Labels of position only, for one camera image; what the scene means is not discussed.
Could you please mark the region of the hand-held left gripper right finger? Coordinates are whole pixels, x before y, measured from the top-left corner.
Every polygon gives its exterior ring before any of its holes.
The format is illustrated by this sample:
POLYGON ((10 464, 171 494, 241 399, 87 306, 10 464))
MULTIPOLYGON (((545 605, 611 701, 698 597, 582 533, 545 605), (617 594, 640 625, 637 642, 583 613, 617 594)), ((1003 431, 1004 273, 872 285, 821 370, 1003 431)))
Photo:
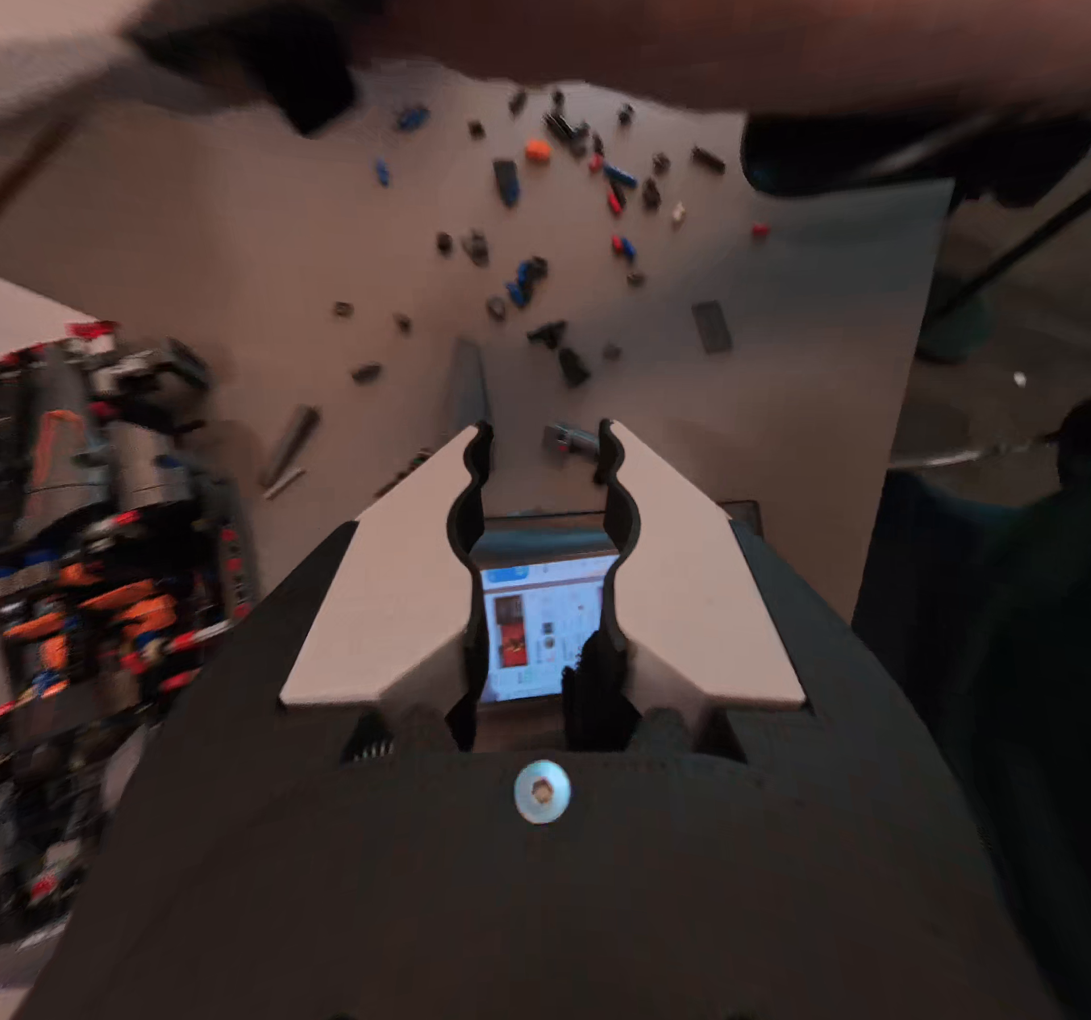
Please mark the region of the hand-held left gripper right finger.
POLYGON ((806 693, 728 511, 618 420, 601 423, 600 459, 618 549, 601 632, 627 701, 682 718, 801 710, 806 693))

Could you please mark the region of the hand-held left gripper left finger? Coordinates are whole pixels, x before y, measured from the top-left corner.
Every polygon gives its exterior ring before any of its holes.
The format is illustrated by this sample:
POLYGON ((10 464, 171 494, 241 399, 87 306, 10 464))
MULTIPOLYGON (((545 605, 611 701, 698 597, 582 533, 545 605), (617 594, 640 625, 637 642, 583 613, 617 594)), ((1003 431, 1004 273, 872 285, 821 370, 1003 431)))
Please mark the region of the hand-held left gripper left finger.
POLYGON ((389 728, 428 710, 472 749, 490 648, 471 551, 493 439, 489 422, 463 428, 360 514, 281 686, 286 708, 360 706, 389 728))

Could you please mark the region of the person's right forearm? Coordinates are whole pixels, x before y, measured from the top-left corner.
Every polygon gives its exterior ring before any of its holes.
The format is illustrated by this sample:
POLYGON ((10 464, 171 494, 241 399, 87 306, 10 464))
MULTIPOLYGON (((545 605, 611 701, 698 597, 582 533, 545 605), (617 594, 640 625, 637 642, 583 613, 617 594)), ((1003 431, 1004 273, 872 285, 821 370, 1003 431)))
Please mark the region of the person's right forearm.
POLYGON ((389 0, 360 45, 707 111, 1089 109, 1090 0, 389 0))

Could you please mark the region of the grey lego wedge panel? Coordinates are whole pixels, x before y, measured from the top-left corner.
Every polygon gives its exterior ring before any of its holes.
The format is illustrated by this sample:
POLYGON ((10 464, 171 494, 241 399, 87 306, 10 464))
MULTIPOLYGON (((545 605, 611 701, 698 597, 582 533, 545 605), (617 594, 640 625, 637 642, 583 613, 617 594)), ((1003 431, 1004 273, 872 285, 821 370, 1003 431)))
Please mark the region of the grey lego wedge panel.
POLYGON ((281 475, 287 471, 288 465, 293 460, 300 449, 305 446, 307 440, 320 424, 320 408, 313 405, 301 405, 293 408, 286 427, 281 428, 280 434, 274 440, 273 445, 265 457, 257 477, 257 485, 267 490, 273 487, 281 475))

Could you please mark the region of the long grey lego blade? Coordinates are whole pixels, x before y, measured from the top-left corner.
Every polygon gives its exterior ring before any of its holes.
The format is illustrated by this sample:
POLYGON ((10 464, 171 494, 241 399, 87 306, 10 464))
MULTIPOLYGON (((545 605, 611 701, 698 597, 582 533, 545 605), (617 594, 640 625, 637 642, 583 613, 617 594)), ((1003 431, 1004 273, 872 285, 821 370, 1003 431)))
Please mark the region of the long grey lego blade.
POLYGON ((446 383, 441 418, 445 443, 456 439, 467 427, 480 422, 493 423, 484 356, 477 343, 465 337, 455 339, 446 383))

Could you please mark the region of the scattered loose lego pieces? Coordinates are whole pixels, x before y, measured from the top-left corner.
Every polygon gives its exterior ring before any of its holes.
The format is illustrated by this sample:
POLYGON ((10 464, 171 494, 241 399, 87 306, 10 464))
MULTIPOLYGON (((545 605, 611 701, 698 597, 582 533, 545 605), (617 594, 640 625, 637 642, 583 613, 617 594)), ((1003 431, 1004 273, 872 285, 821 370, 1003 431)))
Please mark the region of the scattered loose lego pieces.
MULTIPOLYGON (((632 176, 627 171, 619 168, 614 164, 611 164, 606 159, 606 149, 603 148, 603 142, 598 133, 594 133, 587 123, 582 123, 582 125, 572 125, 564 113, 561 113, 562 96, 563 93, 556 91, 553 96, 553 107, 543 116, 543 124, 546 125, 548 132, 558 140, 559 144, 575 155, 582 157, 585 154, 586 141, 591 139, 594 142, 594 155, 590 158, 588 168, 590 173, 594 176, 599 176, 607 183, 607 202, 609 203, 609 208, 614 215, 622 215, 626 206, 626 194, 625 191, 635 191, 637 188, 640 190, 642 204, 645 209, 658 209, 661 205, 661 195, 658 185, 658 178, 662 177, 671 166, 669 157, 663 153, 654 154, 652 157, 652 171, 654 175, 648 177, 643 182, 638 178, 632 176)), ((511 111, 521 110, 526 103, 525 91, 519 91, 511 100, 511 111)), ((410 130, 410 127, 416 128, 423 123, 428 118, 428 109, 424 107, 415 107, 406 110, 401 113, 396 122, 396 125, 401 130, 410 130)), ((633 118, 633 107, 625 103, 625 105, 619 110, 619 124, 630 125, 633 118)), ((469 124, 470 135, 475 139, 484 137, 484 127, 477 120, 471 121, 469 124)), ((548 164, 551 157, 552 149, 550 144, 546 140, 531 139, 528 140, 525 146, 525 156, 528 161, 532 164, 548 164)), ((695 166, 703 167, 712 173, 721 176, 727 171, 727 163, 714 151, 708 149, 706 146, 695 145, 690 152, 690 160, 695 164, 695 166)), ((384 164, 382 159, 377 160, 375 165, 375 170, 377 175, 377 181, 381 185, 385 188, 389 185, 389 167, 384 164)), ((519 175, 516 169, 516 164, 514 160, 504 158, 497 158, 493 160, 493 171, 494 179, 497 183, 497 196, 504 204, 504 206, 511 208, 519 201, 520 197, 520 181, 519 175)), ((685 206, 682 203, 678 203, 674 209, 672 209, 672 221, 674 226, 679 226, 685 216, 685 206)), ((453 249, 454 240, 447 232, 440 232, 436 237, 436 247, 440 254, 447 256, 451 254, 453 249)), ((626 280, 634 288, 640 285, 644 280, 644 274, 638 273, 637 269, 633 268, 635 262, 637 262, 637 252, 635 247, 630 241, 626 236, 612 235, 611 236, 611 251, 613 254, 623 259, 630 266, 630 272, 626 274, 626 280)), ((484 265, 489 261, 489 249, 485 243, 485 236, 483 232, 471 230, 471 233, 463 238, 463 247, 471 261, 476 265, 484 265)), ((549 265, 546 257, 539 255, 533 255, 527 257, 518 264, 516 269, 515 279, 509 280, 505 284, 504 288, 506 290, 507 300, 503 297, 493 297, 485 303, 485 310, 489 313, 490 319, 503 322, 506 319, 507 307, 511 304, 514 309, 518 311, 524 311, 533 299, 535 291, 539 284, 548 277, 549 265)), ((396 319, 396 323, 400 331, 408 334, 411 331, 411 320, 405 317, 403 314, 400 317, 396 319)), ((590 371, 585 364, 584 360, 580 358, 570 345, 564 344, 564 336, 566 333, 567 323, 565 320, 553 320, 553 322, 548 322, 535 331, 527 331, 528 343, 532 345, 542 345, 547 350, 556 353, 558 362, 561 367, 562 374, 565 382, 571 387, 578 387, 584 384, 590 377, 590 371)), ((350 377, 358 385, 363 385, 375 381, 382 373, 383 367, 377 362, 368 362, 353 368, 350 372, 350 377)))

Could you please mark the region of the grey and black lego car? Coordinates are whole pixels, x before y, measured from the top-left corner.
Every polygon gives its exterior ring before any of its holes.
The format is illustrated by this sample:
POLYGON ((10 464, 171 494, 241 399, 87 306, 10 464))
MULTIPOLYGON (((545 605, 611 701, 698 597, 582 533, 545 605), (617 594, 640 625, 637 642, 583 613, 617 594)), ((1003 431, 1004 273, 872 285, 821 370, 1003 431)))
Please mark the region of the grey and black lego car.
POLYGON ((260 601, 189 451, 209 367, 70 323, 2 356, 2 945, 61 923, 153 731, 260 601))

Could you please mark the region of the smartphone with lit screen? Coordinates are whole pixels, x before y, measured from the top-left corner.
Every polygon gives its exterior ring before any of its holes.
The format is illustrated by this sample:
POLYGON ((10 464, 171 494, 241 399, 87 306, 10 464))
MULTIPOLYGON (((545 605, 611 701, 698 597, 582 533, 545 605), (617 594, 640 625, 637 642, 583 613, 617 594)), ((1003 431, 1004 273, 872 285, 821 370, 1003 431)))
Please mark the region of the smartphone with lit screen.
POLYGON ((480 703, 559 696, 564 671, 598 629, 618 553, 488 567, 482 572, 489 663, 480 703))

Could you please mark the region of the dark green round base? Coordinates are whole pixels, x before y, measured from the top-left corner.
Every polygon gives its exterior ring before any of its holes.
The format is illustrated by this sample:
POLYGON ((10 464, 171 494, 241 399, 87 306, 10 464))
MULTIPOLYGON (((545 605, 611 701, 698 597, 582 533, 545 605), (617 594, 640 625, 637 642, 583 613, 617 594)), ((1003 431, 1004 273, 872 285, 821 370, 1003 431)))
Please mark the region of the dark green round base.
POLYGON ((943 307, 938 313, 924 319, 914 358, 932 364, 962 364, 990 341, 993 331, 988 299, 974 295, 960 304, 943 307))

